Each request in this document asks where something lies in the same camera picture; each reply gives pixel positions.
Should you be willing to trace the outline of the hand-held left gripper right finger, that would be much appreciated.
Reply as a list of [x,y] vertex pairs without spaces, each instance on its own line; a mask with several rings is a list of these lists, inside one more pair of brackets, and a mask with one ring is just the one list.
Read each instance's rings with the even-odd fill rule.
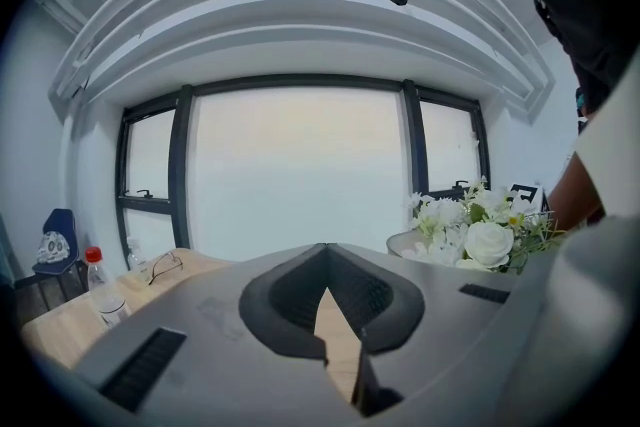
[[328,289],[361,343],[351,404],[364,417],[403,400],[379,383],[371,359],[401,348],[419,325],[423,294],[409,280],[337,244],[327,248]]

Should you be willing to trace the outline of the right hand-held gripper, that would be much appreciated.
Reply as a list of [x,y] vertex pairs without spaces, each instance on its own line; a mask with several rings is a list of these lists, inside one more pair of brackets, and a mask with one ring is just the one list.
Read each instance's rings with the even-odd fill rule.
[[544,189],[539,186],[513,184],[506,194],[512,216],[531,216],[550,211]]

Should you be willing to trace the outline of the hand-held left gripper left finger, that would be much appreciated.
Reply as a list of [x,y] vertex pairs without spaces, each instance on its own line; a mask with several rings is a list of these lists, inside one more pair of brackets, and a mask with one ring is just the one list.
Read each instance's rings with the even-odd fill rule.
[[317,244],[254,278],[243,289],[239,313],[252,335],[285,357],[325,360],[315,335],[317,311],[328,287],[327,246]]

